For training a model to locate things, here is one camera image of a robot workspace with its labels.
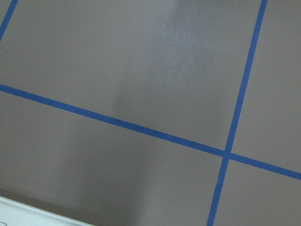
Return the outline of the cream rabbit tray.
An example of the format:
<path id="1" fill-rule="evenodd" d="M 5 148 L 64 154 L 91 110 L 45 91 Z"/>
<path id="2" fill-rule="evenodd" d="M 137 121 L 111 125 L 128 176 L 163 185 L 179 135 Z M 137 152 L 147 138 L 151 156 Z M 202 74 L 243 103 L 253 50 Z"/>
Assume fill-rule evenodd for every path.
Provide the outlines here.
<path id="1" fill-rule="evenodd" d="M 67 218 L 8 198 L 0 198 L 0 224 L 2 226 L 87 226 Z"/>

